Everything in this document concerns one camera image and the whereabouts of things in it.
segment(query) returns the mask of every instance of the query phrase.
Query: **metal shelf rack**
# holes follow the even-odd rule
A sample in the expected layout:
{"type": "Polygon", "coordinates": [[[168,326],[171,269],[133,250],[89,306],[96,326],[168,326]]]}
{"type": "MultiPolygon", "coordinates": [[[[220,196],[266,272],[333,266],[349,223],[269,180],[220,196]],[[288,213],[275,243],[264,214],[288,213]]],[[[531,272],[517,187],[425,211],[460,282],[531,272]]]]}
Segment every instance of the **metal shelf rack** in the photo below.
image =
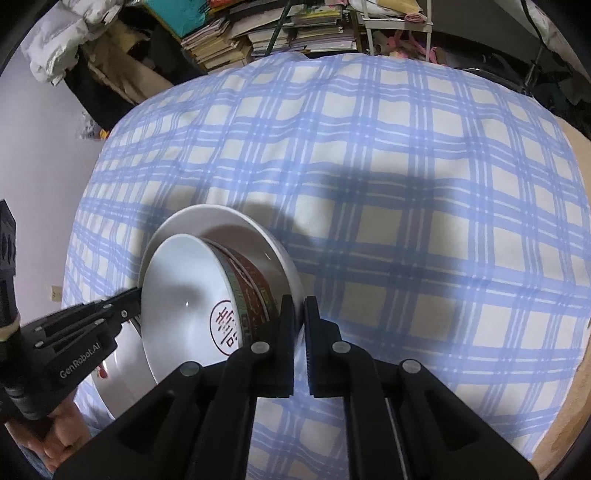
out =
{"type": "Polygon", "coordinates": [[[425,60],[429,61],[429,51],[431,50],[431,33],[433,32],[433,17],[431,0],[427,0],[427,21],[425,23],[407,22],[403,18],[386,17],[386,18],[372,18],[368,12],[368,0],[362,0],[363,14],[357,12],[357,19],[359,25],[365,25],[369,41],[369,54],[375,55],[374,37],[372,30],[388,29],[388,30],[407,30],[412,32],[424,32],[427,34],[427,54],[425,60]]]}

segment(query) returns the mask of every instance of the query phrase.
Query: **finger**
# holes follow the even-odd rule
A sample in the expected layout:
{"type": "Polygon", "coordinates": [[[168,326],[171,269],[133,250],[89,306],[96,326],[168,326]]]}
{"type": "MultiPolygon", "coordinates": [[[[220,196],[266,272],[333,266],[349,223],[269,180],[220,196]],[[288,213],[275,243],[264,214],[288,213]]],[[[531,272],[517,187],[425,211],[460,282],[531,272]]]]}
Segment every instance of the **finger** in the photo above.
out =
{"type": "Polygon", "coordinates": [[[68,458],[70,458],[72,455],[74,455],[76,453],[76,451],[77,451],[77,448],[75,448],[75,447],[67,448],[64,451],[64,453],[61,454],[61,457],[60,457],[60,465],[62,463],[64,463],[66,460],[68,460],[68,458]]]}
{"type": "Polygon", "coordinates": [[[64,445],[58,438],[56,433],[56,425],[54,424],[49,434],[47,434],[45,440],[43,440],[45,454],[51,459],[57,459],[64,452],[66,446],[67,445],[64,445]]]}
{"type": "Polygon", "coordinates": [[[37,448],[38,450],[43,451],[41,441],[38,440],[25,426],[17,421],[11,420],[5,423],[5,427],[12,439],[19,445],[23,445],[29,448],[29,450],[35,451],[35,448],[37,448]]]}
{"type": "Polygon", "coordinates": [[[61,462],[59,460],[46,457],[45,460],[43,460],[43,464],[45,464],[45,467],[50,471],[50,473],[55,473],[58,467],[61,465],[61,462]]]}
{"type": "Polygon", "coordinates": [[[81,447],[90,440],[90,431],[82,415],[60,417],[54,424],[55,433],[60,443],[66,447],[81,447]]]}

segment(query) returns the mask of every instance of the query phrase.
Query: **stack of books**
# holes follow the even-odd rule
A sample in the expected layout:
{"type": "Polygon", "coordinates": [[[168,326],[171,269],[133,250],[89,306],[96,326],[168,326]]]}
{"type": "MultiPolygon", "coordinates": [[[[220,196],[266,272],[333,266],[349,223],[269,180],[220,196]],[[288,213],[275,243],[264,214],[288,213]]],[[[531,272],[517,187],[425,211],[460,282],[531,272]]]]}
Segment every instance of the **stack of books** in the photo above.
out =
{"type": "MultiPolygon", "coordinates": [[[[356,51],[357,42],[348,12],[341,5],[307,7],[294,0],[271,53],[336,53],[356,51]]],[[[217,18],[185,36],[181,44],[208,72],[246,65],[262,57],[283,12],[284,0],[209,0],[223,8],[217,18]]]]}
{"type": "Polygon", "coordinates": [[[230,22],[220,17],[183,38],[181,45],[208,72],[250,63],[250,41],[245,36],[232,38],[231,31],[230,22]]]}
{"type": "Polygon", "coordinates": [[[292,49],[303,53],[331,53],[357,49],[350,15],[342,6],[317,6],[292,17],[286,25],[292,29],[292,49]]]}

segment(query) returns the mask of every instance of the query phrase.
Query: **blue and white checkered fabric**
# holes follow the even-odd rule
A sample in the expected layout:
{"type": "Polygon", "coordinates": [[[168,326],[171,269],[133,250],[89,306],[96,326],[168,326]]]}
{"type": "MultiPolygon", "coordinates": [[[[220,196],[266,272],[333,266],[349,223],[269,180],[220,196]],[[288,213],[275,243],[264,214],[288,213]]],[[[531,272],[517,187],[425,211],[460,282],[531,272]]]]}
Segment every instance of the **blue and white checkered fabric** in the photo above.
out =
{"type": "MultiPolygon", "coordinates": [[[[282,54],[135,108],[90,179],[66,304],[134,286],[171,214],[220,203],[292,256],[345,339],[416,358],[526,457],[587,344],[589,204],[534,100],[471,74],[360,54],[282,54]]],[[[342,403],[259,401],[253,479],[346,478],[342,403]]]]}

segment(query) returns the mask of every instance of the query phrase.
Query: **electrical outlet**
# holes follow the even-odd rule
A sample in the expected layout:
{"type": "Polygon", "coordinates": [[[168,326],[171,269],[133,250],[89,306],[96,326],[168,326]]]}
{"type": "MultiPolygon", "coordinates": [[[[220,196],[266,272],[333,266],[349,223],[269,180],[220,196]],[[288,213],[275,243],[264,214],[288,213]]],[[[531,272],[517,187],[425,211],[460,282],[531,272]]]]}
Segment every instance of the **electrical outlet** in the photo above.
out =
{"type": "Polygon", "coordinates": [[[57,285],[52,285],[51,286],[51,301],[57,301],[59,303],[61,303],[61,287],[58,287],[57,285]]]}

